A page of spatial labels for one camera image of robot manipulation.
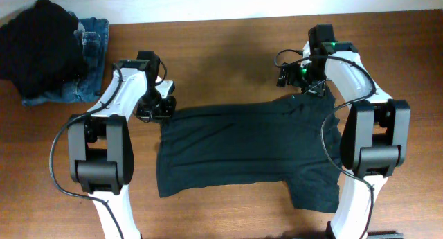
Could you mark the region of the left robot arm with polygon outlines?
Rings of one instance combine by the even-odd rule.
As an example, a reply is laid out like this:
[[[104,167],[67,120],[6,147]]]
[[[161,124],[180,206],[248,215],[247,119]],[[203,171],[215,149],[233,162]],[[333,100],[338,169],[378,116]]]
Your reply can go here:
[[[121,60],[99,101],[68,126],[70,174],[98,212],[106,238],[141,238],[134,221],[129,183],[134,152],[128,122],[164,123],[173,115],[174,83],[159,75],[164,63]]]

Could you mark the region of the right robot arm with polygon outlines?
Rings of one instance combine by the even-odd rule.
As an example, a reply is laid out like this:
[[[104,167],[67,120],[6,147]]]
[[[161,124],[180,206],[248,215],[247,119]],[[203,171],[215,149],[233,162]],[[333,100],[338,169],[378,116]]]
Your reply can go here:
[[[341,136],[341,166],[345,183],[326,238],[402,238],[397,232],[369,233],[374,204],[395,168],[406,158],[410,106],[394,100],[371,77],[350,42],[306,43],[301,58],[275,63],[278,86],[294,85],[317,94],[331,81],[343,97],[338,111],[348,107]]]

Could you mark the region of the black Nike t-shirt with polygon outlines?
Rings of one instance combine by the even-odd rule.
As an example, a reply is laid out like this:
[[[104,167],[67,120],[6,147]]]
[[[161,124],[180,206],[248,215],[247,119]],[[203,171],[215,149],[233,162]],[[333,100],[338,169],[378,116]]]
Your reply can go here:
[[[341,135],[335,99],[289,95],[265,103],[177,111],[161,125],[161,197],[190,188],[285,182],[297,209],[334,213]]]

